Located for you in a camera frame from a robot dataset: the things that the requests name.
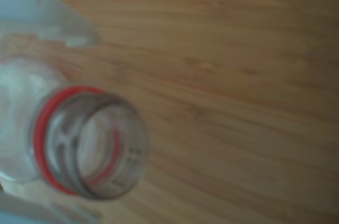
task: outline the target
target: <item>bottle neck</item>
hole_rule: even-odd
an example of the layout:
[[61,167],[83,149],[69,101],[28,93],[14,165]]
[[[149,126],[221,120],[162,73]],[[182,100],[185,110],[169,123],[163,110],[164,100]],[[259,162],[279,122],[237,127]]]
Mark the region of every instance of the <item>bottle neck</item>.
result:
[[125,100],[84,86],[46,98],[33,123],[42,177],[54,188],[91,199],[117,198],[143,173],[144,126]]

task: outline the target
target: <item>wood grain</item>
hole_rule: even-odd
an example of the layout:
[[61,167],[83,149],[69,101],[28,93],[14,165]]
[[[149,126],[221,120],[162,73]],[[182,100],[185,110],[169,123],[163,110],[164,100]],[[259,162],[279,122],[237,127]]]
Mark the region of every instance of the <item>wood grain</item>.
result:
[[144,181],[119,201],[81,201],[104,223],[339,223],[339,0],[64,1],[98,27],[98,48],[12,37],[4,49],[144,116]]

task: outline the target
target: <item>clear glass bottle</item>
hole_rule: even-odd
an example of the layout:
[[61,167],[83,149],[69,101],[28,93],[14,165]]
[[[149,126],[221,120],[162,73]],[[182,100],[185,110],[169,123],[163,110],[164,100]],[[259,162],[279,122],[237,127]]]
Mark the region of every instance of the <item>clear glass bottle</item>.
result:
[[54,189],[114,199],[143,175],[148,137],[126,100],[70,84],[24,56],[0,59],[0,177],[43,178]]

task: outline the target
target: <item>bottle opening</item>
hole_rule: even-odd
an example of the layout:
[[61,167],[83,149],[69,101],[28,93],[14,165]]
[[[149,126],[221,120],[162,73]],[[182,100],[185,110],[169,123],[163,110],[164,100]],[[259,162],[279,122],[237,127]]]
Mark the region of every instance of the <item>bottle opening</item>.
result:
[[142,177],[148,138],[137,112],[123,99],[72,86],[47,100],[36,124],[34,153],[54,188],[112,199]]

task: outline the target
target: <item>red ring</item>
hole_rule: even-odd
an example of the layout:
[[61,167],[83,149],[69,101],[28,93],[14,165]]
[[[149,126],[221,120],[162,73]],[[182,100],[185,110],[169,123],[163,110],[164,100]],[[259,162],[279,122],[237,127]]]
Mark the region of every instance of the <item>red ring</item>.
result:
[[47,127],[49,120],[57,107],[68,97],[78,94],[80,92],[92,92],[92,93],[102,93],[102,90],[94,88],[94,87],[87,87],[87,86],[71,86],[60,92],[56,93],[42,108],[40,111],[37,122],[34,127],[34,134],[33,134],[33,147],[34,147],[34,155],[35,159],[38,164],[38,168],[42,174],[42,176],[47,180],[47,182],[52,185],[54,188],[70,194],[76,195],[74,191],[69,190],[68,188],[64,187],[60,184],[52,175],[48,168],[48,164],[46,161],[46,156],[44,154],[44,147],[45,147],[45,138],[47,133]]

